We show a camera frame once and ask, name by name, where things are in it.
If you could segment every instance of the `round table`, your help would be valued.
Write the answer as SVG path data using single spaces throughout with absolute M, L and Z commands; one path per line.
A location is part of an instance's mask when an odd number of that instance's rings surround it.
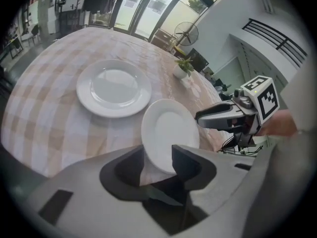
M 172 75 L 176 58 L 135 37 L 102 28 L 85 28 L 44 50 L 25 70 L 8 100 L 1 142 L 16 159 L 47 177 L 87 158 L 142 144 L 141 123 L 146 108 L 119 119 L 96 116 L 76 95 L 79 74 L 104 59 L 128 61 L 150 79 L 152 97 L 174 99 L 194 116 L 221 101 L 199 73 L 178 80 Z M 199 127 L 200 148 L 217 151 L 228 133 Z M 171 177 L 145 157 L 141 184 Z

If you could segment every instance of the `person's hand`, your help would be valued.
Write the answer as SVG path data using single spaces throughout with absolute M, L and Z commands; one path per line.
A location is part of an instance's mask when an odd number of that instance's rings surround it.
M 297 131 L 289 110 L 278 110 L 266 121 L 255 136 L 292 136 Z

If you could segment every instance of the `white ceramic plate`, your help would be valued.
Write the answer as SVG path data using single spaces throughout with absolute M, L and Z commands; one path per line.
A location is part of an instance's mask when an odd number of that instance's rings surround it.
M 102 117 L 127 117 L 142 110 L 151 97 L 151 83 L 136 66 L 101 60 L 79 75 L 77 96 L 85 108 Z
M 199 148 L 199 132 L 194 118 L 174 100 L 158 100 L 149 106 L 142 120 L 141 136 L 150 161 L 169 174 L 175 174 L 172 145 Z

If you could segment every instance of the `white flower pot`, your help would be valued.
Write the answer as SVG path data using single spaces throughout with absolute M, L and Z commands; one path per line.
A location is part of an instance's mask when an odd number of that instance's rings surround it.
M 173 75 L 178 79 L 182 79 L 187 76 L 187 73 L 184 72 L 178 65 L 176 65 L 173 69 Z

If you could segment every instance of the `plate rim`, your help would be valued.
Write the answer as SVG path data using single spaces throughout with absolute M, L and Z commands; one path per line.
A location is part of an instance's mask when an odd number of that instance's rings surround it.
M 113 115 L 105 115 L 105 114 L 101 114 L 99 112 L 96 112 L 94 111 L 93 109 L 91 109 L 88 105 L 85 104 L 85 102 L 83 101 L 83 99 L 81 98 L 80 94 L 78 93 L 78 86 L 79 86 L 79 80 L 82 76 L 82 74 L 91 66 L 94 66 L 95 64 L 99 63 L 99 62 L 104 62 L 104 61 L 119 61 L 119 62 L 123 62 L 123 63 L 127 63 L 133 67 L 135 67 L 137 70 L 140 71 L 141 74 L 143 74 L 143 76 L 145 77 L 146 81 L 149 83 L 149 96 L 148 96 L 148 99 L 145 101 L 145 103 L 143 105 L 140 106 L 139 109 L 137 109 L 136 111 L 134 112 L 130 112 L 126 115 L 116 115 L 116 114 L 113 114 Z M 135 115 L 136 113 L 140 112 L 142 109 L 144 109 L 146 107 L 147 104 L 149 104 L 149 101 L 151 99 L 151 96 L 152 96 L 152 84 L 151 84 L 151 81 L 150 79 L 148 78 L 148 76 L 141 70 L 139 69 L 137 66 L 135 66 L 134 64 L 128 62 L 128 61 L 123 61 L 123 60 L 119 60 L 119 59 L 101 59 L 101 60 L 98 60 L 98 61 L 95 61 L 94 63 L 88 65 L 85 69 L 83 69 L 83 71 L 79 74 L 78 78 L 77 78 L 77 82 L 76 82 L 76 94 L 77 94 L 77 98 L 79 99 L 79 102 L 88 110 L 90 111 L 91 113 L 95 114 L 95 115 L 98 115 L 100 117 L 104 117 L 104 118 L 124 118 L 124 117 L 129 117 L 129 116 L 132 116 L 132 115 Z
M 180 102 L 178 102 L 178 101 L 176 101 L 176 100 L 172 100 L 172 99 L 159 99 L 159 100 L 157 100 L 157 101 L 154 101 L 154 102 L 147 108 L 147 110 L 145 111 L 145 113 L 144 113 L 144 115 L 143 115 L 142 124 L 141 124 L 141 140 L 142 140 L 142 144 L 143 144 L 145 153 L 146 153 L 148 159 L 150 160 L 150 162 L 151 162 L 156 168 L 158 168 L 159 170 L 161 170 L 162 172 L 164 172 L 164 173 L 166 173 L 166 174 L 169 174 L 169 175 L 175 175 L 175 174 L 176 174 L 175 171 L 174 171 L 174 172 L 168 172 L 168 171 L 166 171 L 166 170 L 163 170 L 162 168 L 160 168 L 158 165 L 156 165 L 156 164 L 154 163 L 154 161 L 150 158 L 149 154 L 147 153 L 146 146 L 144 145 L 144 142 L 143 142 L 143 134 L 145 133 L 145 132 L 144 132 L 144 122 L 143 122 L 143 121 L 144 121 L 144 117 L 146 117 L 146 114 L 149 112 L 150 107 L 151 107 L 152 105 L 156 104 L 157 102 L 166 102 L 166 101 L 168 101 L 168 102 L 174 102 L 174 103 L 180 104 L 184 109 L 186 109 L 187 112 L 189 112 L 189 110 L 188 110 L 183 104 L 181 104 Z M 197 132 L 197 134 L 198 134 L 198 147 L 199 147 L 199 146 L 200 146 L 200 135 L 199 135 L 199 130 L 198 130 L 198 127 L 197 127 L 196 124 L 195 124 L 195 126 L 196 126 L 196 127 L 195 127 L 195 128 L 196 128 L 196 132 Z

